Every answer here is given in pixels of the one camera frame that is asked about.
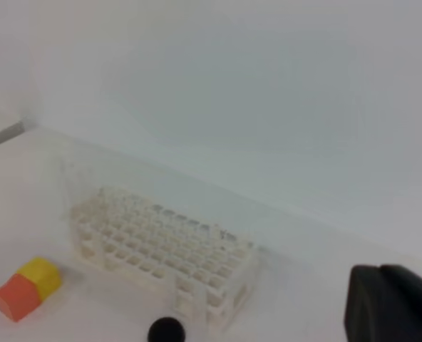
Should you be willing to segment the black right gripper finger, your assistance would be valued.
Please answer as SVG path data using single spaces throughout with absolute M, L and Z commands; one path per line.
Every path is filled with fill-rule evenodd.
M 348 341 L 422 341 L 422 277 L 396 264 L 353 266 L 344 328 Z

